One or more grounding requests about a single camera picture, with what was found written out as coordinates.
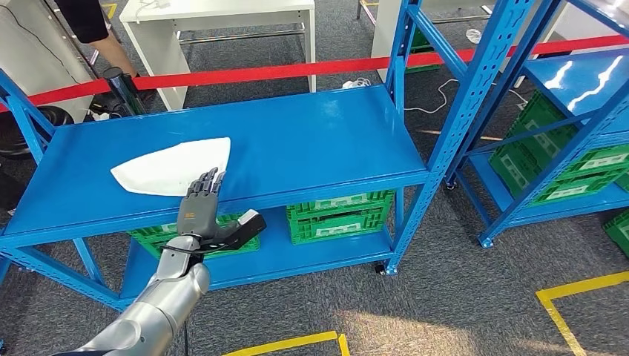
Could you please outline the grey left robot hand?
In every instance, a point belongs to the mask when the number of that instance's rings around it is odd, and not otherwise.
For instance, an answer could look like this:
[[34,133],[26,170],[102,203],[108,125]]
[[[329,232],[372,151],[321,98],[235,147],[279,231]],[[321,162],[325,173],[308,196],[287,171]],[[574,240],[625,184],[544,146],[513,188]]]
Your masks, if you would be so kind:
[[193,234],[209,239],[216,234],[218,192],[224,174],[214,167],[190,183],[177,215],[179,235]]

